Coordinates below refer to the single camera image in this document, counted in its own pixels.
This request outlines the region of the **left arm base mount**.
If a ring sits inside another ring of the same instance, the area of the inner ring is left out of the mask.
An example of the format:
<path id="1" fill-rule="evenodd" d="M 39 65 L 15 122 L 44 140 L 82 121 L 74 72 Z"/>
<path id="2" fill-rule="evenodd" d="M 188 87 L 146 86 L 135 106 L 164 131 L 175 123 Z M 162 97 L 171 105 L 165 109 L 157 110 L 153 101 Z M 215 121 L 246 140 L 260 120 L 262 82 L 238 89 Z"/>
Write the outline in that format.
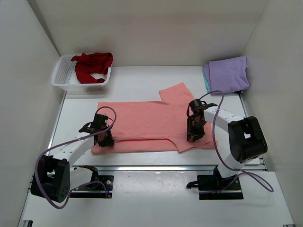
<path id="1" fill-rule="evenodd" d="M 89 198 L 89 199 L 111 199 L 114 186 L 114 173 L 94 170 L 91 182 L 98 181 L 101 183 L 92 183 L 86 186 L 78 187 L 72 190 L 71 198 Z"/>

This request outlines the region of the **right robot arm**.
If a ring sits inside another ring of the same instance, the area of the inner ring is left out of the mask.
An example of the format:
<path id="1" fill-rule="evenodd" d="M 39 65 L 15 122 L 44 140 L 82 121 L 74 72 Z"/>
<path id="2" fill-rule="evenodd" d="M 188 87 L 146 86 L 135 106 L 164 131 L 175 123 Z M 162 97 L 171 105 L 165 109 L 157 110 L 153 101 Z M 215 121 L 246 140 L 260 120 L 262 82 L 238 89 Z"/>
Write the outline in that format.
<path id="1" fill-rule="evenodd" d="M 256 117 L 241 117 L 222 110 L 214 103 L 195 99 L 187 107 L 187 141 L 195 142 L 206 135 L 206 124 L 219 127 L 229 136 L 230 154 L 221 159 L 214 174 L 228 179 L 248 162 L 267 152 L 267 143 Z"/>

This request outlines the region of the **pink t shirt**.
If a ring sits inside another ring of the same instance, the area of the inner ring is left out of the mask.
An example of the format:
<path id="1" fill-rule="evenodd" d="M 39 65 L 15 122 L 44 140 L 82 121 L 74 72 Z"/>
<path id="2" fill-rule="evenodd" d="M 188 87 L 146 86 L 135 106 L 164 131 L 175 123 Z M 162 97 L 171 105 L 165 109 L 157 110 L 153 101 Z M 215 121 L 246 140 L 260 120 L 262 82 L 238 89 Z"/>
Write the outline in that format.
<path id="1" fill-rule="evenodd" d="M 194 96 L 184 83 L 159 91 L 160 101 L 100 102 L 99 114 L 116 118 L 111 129 L 112 147 L 96 144 L 93 155 L 132 152 L 185 152 L 190 149 L 213 149 L 212 125 L 204 127 L 205 135 L 187 141 L 187 106 Z"/>

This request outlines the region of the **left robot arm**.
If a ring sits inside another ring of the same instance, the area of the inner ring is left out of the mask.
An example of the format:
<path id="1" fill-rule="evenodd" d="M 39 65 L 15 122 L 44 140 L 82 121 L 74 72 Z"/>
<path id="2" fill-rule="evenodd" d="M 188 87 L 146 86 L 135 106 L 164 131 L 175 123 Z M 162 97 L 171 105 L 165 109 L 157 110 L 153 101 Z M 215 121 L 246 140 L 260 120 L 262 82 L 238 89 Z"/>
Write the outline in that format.
<path id="1" fill-rule="evenodd" d="M 112 124 L 106 114 L 95 114 L 92 122 L 79 129 L 73 140 L 55 145 L 42 153 L 35 164 L 31 183 L 32 195 L 44 197 L 54 208 L 63 209 L 75 189 L 92 186 L 109 190 L 98 178 L 98 169 L 93 166 L 74 164 L 95 145 L 112 146 Z"/>

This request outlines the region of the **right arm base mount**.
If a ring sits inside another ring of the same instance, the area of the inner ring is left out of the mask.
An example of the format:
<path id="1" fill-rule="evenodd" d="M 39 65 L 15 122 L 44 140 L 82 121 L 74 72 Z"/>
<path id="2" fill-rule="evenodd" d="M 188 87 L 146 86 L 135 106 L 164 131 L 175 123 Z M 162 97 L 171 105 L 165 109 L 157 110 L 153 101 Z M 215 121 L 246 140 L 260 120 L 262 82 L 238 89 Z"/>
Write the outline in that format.
<path id="1" fill-rule="evenodd" d="M 196 181 L 189 182 L 187 189 L 197 188 L 199 200 L 243 200 L 240 181 L 236 174 L 222 178 L 218 167 L 212 175 L 198 175 Z"/>

